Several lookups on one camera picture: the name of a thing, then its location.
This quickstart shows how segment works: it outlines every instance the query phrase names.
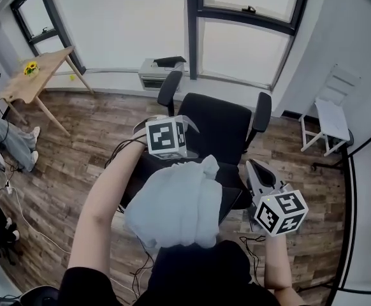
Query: white chair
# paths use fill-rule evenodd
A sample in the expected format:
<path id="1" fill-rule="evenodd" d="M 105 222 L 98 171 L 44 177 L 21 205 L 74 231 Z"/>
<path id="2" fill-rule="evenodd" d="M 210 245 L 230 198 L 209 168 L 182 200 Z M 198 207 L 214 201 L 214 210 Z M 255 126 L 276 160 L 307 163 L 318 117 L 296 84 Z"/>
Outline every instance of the white chair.
<path id="1" fill-rule="evenodd" d="M 350 140 L 349 128 L 347 127 L 346 117 L 344 116 L 344 111 L 341 106 L 335 105 L 331 101 L 324 101 L 319 98 L 316 98 L 314 104 L 316 105 L 317 113 L 319 115 L 320 133 L 316 134 L 306 130 L 304 120 L 306 114 L 304 113 L 300 117 L 303 138 L 303 147 L 301 151 L 304 152 L 318 139 L 324 138 L 326 142 L 326 153 L 324 153 L 324 156 L 328 156 L 345 142 Z M 308 142 L 306 135 L 313 136 L 313 138 Z M 340 142 L 330 148 L 328 143 L 329 137 L 338 138 Z"/>
<path id="2" fill-rule="evenodd" d="M 307 150 L 312 144 L 316 143 L 318 139 L 324 138 L 326 142 L 326 153 L 324 153 L 324 156 L 328 156 L 345 144 L 345 142 L 350 140 L 349 129 L 347 127 L 342 103 L 345 98 L 352 93 L 360 80 L 361 77 L 344 70 L 337 64 L 332 67 L 324 85 L 320 88 L 316 100 L 314 101 L 319 116 L 320 133 L 313 133 L 307 131 L 305 128 L 304 118 L 308 114 L 313 103 L 299 119 L 302 125 L 302 152 Z M 307 141 L 307 135 L 313 136 L 309 142 Z M 337 138 L 340 141 L 336 145 L 330 147 L 328 143 L 329 137 Z"/>

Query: black shirt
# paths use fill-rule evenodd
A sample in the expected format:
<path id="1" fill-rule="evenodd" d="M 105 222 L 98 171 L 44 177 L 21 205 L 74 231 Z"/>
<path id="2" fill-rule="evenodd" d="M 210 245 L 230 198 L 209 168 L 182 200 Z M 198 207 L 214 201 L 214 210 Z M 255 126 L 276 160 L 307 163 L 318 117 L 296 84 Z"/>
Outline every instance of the black shirt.
<path id="1" fill-rule="evenodd" d="M 149 287 L 135 305 L 278 306 L 271 292 L 249 284 L 249 269 L 246 254 L 234 242 L 221 242 L 211 249 L 195 245 L 163 249 Z M 90 268 L 70 268 L 62 280 L 58 305 L 81 304 L 121 305 L 105 274 Z"/>

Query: table leg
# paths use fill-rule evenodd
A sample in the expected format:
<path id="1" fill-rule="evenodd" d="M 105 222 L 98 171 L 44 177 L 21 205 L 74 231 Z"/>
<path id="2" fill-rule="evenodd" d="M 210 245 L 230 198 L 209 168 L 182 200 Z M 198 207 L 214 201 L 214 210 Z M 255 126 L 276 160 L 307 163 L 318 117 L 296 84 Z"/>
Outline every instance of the table leg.
<path id="1" fill-rule="evenodd" d="M 34 98 L 35 102 L 38 104 L 41 110 L 44 111 L 44 113 L 48 116 L 48 118 L 60 129 L 62 130 L 66 136 L 70 137 L 71 134 L 68 133 L 68 131 L 59 123 L 59 121 L 52 115 L 50 110 L 47 109 L 47 107 L 42 103 L 42 101 L 36 96 Z"/>
<path id="2" fill-rule="evenodd" d="M 7 100 L 5 100 L 7 105 L 10 107 L 10 109 L 12 110 L 12 112 L 14 112 L 18 118 L 20 118 L 20 120 L 23 122 L 23 124 L 27 125 L 28 122 L 24 119 L 24 117 L 15 109 L 15 107 L 10 103 L 10 102 L 7 102 Z"/>
<path id="3" fill-rule="evenodd" d="M 92 94 L 95 94 L 95 92 L 89 87 L 89 84 L 87 83 L 87 81 L 85 80 L 85 78 L 80 74 L 80 72 L 77 70 L 77 68 L 75 67 L 75 65 L 73 64 L 71 58 L 69 58 L 68 55 L 66 56 L 66 62 L 69 64 L 69 66 L 72 68 L 72 70 L 76 73 L 76 75 L 78 76 L 78 78 L 81 79 L 82 83 L 84 83 L 84 85 L 89 90 L 89 92 L 91 92 Z"/>

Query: person's arm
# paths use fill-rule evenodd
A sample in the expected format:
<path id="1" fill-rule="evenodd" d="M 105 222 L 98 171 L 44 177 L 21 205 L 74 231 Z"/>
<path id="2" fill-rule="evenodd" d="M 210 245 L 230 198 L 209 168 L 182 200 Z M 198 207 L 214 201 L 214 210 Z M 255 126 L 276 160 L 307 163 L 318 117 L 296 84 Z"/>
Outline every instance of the person's arm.
<path id="1" fill-rule="evenodd" d="M 146 142 L 146 137 L 138 140 Z M 78 220 L 68 268 L 93 268 L 109 276 L 113 215 L 144 148 L 138 142 L 128 144 L 93 185 Z"/>
<path id="2" fill-rule="evenodd" d="M 265 288 L 275 290 L 275 297 L 281 306 L 304 305 L 303 299 L 292 288 L 286 236 L 267 235 L 265 252 Z"/>

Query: window frame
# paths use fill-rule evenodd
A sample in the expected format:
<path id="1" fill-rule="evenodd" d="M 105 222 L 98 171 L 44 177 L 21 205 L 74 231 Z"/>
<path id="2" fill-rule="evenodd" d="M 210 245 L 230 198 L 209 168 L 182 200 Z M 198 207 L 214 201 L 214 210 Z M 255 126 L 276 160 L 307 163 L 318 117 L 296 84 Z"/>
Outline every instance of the window frame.
<path id="1" fill-rule="evenodd" d="M 290 49 L 292 47 L 293 40 L 297 35 L 306 3 L 307 0 L 296 0 L 291 21 L 285 22 L 283 20 L 259 15 L 248 11 L 232 10 L 216 6 L 205 6 L 204 0 L 187 0 L 190 79 L 196 80 L 198 77 L 205 76 L 204 74 L 198 74 L 198 19 L 210 18 L 217 20 L 227 20 L 231 22 L 238 22 L 242 24 L 249 24 L 265 29 L 270 29 L 290 36 L 286 51 L 282 59 L 280 60 L 279 67 L 272 84 L 270 86 L 263 84 L 259 85 L 261 88 L 263 88 L 263 86 L 266 86 L 268 89 L 272 90 L 275 87 L 277 80 L 279 79 L 280 73 L 282 72 L 287 56 L 289 55 Z"/>
<path id="2" fill-rule="evenodd" d="M 52 38 L 54 36 L 58 36 L 62 45 L 64 48 L 72 46 L 71 40 L 69 39 L 69 36 L 65 30 L 65 27 L 62 23 L 61 17 L 58 14 L 57 8 L 55 7 L 55 3 L 53 0 L 43 0 L 45 9 L 48 13 L 48 16 L 50 17 L 51 23 L 53 25 L 53 29 L 50 29 L 46 32 L 42 32 L 41 34 L 37 36 L 33 36 L 29 29 L 27 24 L 25 23 L 21 12 L 20 7 L 26 2 L 27 0 L 14 0 L 10 4 L 11 11 L 13 12 L 13 15 L 15 17 L 15 21 L 18 24 L 18 27 L 20 28 L 27 44 L 29 45 L 31 51 L 33 54 L 37 57 L 40 54 L 38 53 L 37 48 L 35 47 L 35 44 L 44 41 L 46 39 Z M 75 65 L 75 67 L 78 69 L 78 71 L 83 75 L 86 72 L 86 68 L 81 65 L 75 51 L 72 51 L 69 54 L 69 57 L 71 58 L 72 63 Z"/>

